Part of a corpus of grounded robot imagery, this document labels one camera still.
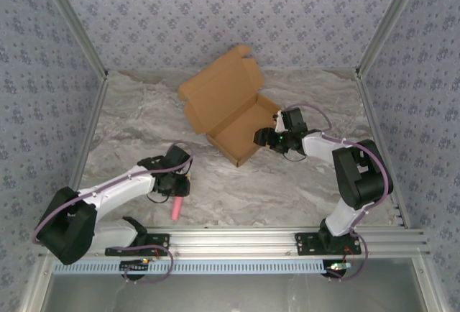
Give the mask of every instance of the cardboard flap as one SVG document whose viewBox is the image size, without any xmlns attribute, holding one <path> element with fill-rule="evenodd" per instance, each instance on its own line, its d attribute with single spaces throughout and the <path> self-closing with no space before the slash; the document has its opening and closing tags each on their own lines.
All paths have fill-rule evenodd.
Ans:
<svg viewBox="0 0 460 312">
<path fill-rule="evenodd" d="M 263 84 L 251 49 L 238 45 L 179 87 L 184 113 L 197 134 L 207 132 L 251 98 Z"/>
</svg>

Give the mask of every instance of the enclosure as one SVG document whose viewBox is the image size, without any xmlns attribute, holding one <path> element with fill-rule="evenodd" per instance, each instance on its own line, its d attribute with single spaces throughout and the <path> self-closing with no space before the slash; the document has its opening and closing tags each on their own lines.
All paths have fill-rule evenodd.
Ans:
<svg viewBox="0 0 460 312">
<path fill-rule="evenodd" d="M 7 236 L 0 250 L 14 247 L 11 253 L 25 259 L 27 268 L 14 256 L 0 256 L 2 300 L 11 311 L 56 311 L 63 298 L 75 301 L 75 310 L 67 311 L 79 311 L 84 294 L 91 296 L 85 302 L 88 311 L 125 311 L 134 294 L 137 307 L 147 308 L 150 299 L 143 300 L 143 290 L 119 287 L 111 278 L 119 274 L 120 259 L 94 250 L 65 268 L 29 244 L 28 234 L 58 189 L 103 185 L 141 159 L 164 155 L 173 142 L 184 141 L 188 147 L 183 148 L 194 156 L 190 194 L 177 221 L 171 219 L 173 196 L 168 200 L 155 193 L 123 203 L 101 220 L 131 216 L 150 233 L 169 234 L 177 260 L 173 274 L 195 276 L 173 275 L 168 285 L 184 299 L 172 304 L 160 299 L 159 308 L 189 306 L 186 282 L 191 279 L 210 296 L 219 294 L 213 287 L 214 280 L 221 280 L 238 297 L 226 302 L 232 311 L 253 311 L 254 306 L 310 311 L 319 300 L 315 294 L 300 298 L 300 292 L 312 286 L 318 294 L 331 289 L 343 299 L 365 291 L 362 305 L 350 303 L 344 307 L 349 310 L 455 311 L 458 2 L 2 0 L 0 164 Z M 337 256 L 303 257 L 295 238 L 318 231 L 341 199 L 334 165 L 261 147 L 236 167 L 194 131 L 184 114 L 179 86 L 240 44 L 252 49 L 248 57 L 257 61 L 264 81 L 258 91 L 264 97 L 281 109 L 317 106 L 331 121 L 328 135 L 377 144 L 395 186 L 356 228 L 370 253 L 357 290 L 345 283 L 327 288 L 326 279 L 311 275 L 324 273 L 324 261 Z M 309 129 L 326 128 L 317 111 L 302 108 L 302 113 Z M 351 272 L 366 256 L 353 255 Z M 275 268 L 276 261 L 287 266 Z M 264 269 L 225 267 L 253 264 Z M 198 269 L 201 265 L 210 266 Z M 163 271 L 148 269 L 149 274 Z M 390 287 L 386 272 L 410 286 L 405 297 L 396 285 Z M 265 280 L 261 273 L 270 275 Z M 374 285 L 376 277 L 385 278 Z M 105 287 L 106 300 L 90 294 L 90 281 Z M 246 281 L 264 281 L 266 292 L 284 293 L 268 293 L 267 304 L 260 305 L 246 294 Z M 262 291 L 254 294 L 263 296 Z M 327 308 L 332 311 L 337 301 Z M 224 308 L 204 302 L 195 307 Z"/>
</svg>

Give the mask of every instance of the pink marker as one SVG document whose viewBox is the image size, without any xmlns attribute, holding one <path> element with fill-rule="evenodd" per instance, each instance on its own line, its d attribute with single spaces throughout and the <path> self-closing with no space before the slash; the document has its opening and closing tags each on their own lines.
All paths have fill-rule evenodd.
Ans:
<svg viewBox="0 0 460 312">
<path fill-rule="evenodd" d="M 182 206 L 183 197 L 174 197 L 174 204 L 172 205 L 171 219 L 177 221 L 179 219 L 180 207 Z"/>
</svg>

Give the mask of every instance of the wall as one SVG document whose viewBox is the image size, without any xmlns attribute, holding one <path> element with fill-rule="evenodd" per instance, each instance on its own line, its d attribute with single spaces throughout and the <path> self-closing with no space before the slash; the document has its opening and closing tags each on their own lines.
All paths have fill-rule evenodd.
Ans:
<svg viewBox="0 0 460 312">
<path fill-rule="evenodd" d="M 262 66 L 355 67 L 390 0 L 70 0 L 109 69 L 203 67 L 236 43 Z"/>
<path fill-rule="evenodd" d="M 410 0 L 366 77 L 410 219 L 460 311 L 460 0 Z"/>
<path fill-rule="evenodd" d="M 19 306 L 32 230 L 68 183 L 97 89 L 52 0 L 0 0 L 0 311 Z"/>
</svg>

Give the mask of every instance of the marble surface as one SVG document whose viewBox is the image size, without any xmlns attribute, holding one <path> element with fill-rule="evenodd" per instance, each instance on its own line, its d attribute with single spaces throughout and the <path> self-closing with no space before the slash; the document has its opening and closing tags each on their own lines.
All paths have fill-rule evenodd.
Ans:
<svg viewBox="0 0 460 312">
<path fill-rule="evenodd" d="M 144 157 L 163 155 L 171 142 L 190 142 L 195 150 L 190 196 L 180 219 L 170 219 L 173 200 L 153 204 L 144 196 L 124 204 L 105 219 L 132 216 L 146 226 L 317 226 L 340 199 L 334 168 L 316 158 L 289 162 L 260 149 L 234 167 L 193 132 L 179 102 L 178 86 L 196 71 L 124 71 L 109 73 L 109 87 L 91 145 L 81 188 L 123 173 Z M 351 74 L 322 70 L 265 70 L 261 92 L 281 106 L 305 101 L 331 119 L 331 135 L 371 137 Z M 314 111 L 303 110 L 309 127 L 325 128 Z M 296 153 L 288 154 L 297 159 Z M 152 194 L 153 198 L 162 198 Z M 363 224 L 395 222 L 391 201 L 374 209 Z"/>
</svg>

